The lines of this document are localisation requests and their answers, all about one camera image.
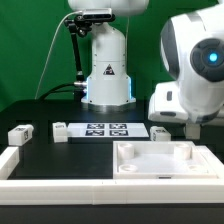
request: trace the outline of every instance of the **green backdrop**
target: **green backdrop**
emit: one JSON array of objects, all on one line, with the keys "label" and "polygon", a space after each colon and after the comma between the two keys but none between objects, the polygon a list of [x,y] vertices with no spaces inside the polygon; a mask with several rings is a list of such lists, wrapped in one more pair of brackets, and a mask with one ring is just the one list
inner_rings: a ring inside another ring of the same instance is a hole
[{"label": "green backdrop", "polygon": [[[151,0],[143,15],[130,18],[127,72],[133,78],[137,99],[149,98],[158,82],[170,80],[159,53],[159,35],[167,19],[216,3],[216,0]],[[55,29],[69,12],[67,0],[1,1],[0,110],[18,100],[34,99]],[[124,34],[126,25],[127,18],[117,18],[113,23]],[[88,75],[90,35],[79,39],[79,44],[84,72]],[[40,94],[59,84],[73,82],[75,75],[70,36],[62,27]],[[68,94],[57,97],[72,98]]]}]

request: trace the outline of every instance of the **warning label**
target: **warning label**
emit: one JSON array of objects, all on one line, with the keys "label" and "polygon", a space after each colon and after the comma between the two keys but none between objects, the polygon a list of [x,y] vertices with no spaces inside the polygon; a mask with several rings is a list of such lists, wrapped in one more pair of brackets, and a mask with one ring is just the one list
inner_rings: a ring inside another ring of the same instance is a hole
[{"label": "warning label", "polygon": [[103,73],[104,75],[115,75],[111,65],[107,66],[107,69],[105,70],[105,72]]}]

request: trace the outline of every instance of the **black table surface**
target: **black table surface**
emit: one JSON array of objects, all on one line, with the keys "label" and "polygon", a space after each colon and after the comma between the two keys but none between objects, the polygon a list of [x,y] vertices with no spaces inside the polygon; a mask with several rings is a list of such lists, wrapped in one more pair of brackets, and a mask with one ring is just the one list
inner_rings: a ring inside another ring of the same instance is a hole
[{"label": "black table surface", "polygon": [[[147,119],[147,102],[135,109],[104,114],[83,109],[70,100],[18,101],[0,113],[0,150],[8,145],[7,133],[19,124],[34,126],[33,138],[20,147],[20,163],[9,179],[111,179],[115,140],[149,138],[73,138],[54,143],[52,123],[144,123],[150,133],[153,125],[164,126],[172,140],[184,140],[183,125],[152,123]],[[195,144],[219,151],[223,137],[220,128],[205,127]],[[224,204],[148,205],[49,205],[0,206],[0,223],[224,223]]]}]

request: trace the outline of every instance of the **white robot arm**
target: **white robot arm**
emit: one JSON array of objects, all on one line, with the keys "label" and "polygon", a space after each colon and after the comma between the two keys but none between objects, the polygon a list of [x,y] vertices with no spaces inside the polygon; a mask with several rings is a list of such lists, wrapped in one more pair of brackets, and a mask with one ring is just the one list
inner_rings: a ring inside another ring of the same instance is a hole
[{"label": "white robot arm", "polygon": [[95,111],[122,111],[136,101],[131,94],[131,79],[126,74],[124,35],[100,19],[132,16],[146,10],[149,0],[68,0],[79,21],[94,21],[92,33],[92,73],[87,78],[84,107]]},{"label": "white robot arm", "polygon": [[72,10],[111,8],[116,16],[133,16],[143,13],[149,0],[68,0]]},{"label": "white robot arm", "polygon": [[158,84],[149,119],[204,123],[224,104],[224,4],[171,18],[161,57],[176,80]]}]

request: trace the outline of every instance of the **white tray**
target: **white tray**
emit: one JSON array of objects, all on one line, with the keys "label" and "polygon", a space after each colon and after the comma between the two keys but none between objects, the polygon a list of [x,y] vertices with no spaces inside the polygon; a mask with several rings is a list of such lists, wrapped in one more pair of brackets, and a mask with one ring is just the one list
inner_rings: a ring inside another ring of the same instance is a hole
[{"label": "white tray", "polygon": [[[189,147],[188,158],[183,158],[184,152],[177,154],[175,151],[175,146],[180,145]],[[114,179],[218,178],[209,161],[201,154],[201,147],[192,142],[115,141],[113,147]],[[124,151],[120,150],[132,150],[126,151],[129,157],[134,150],[133,158],[124,159]]]}]

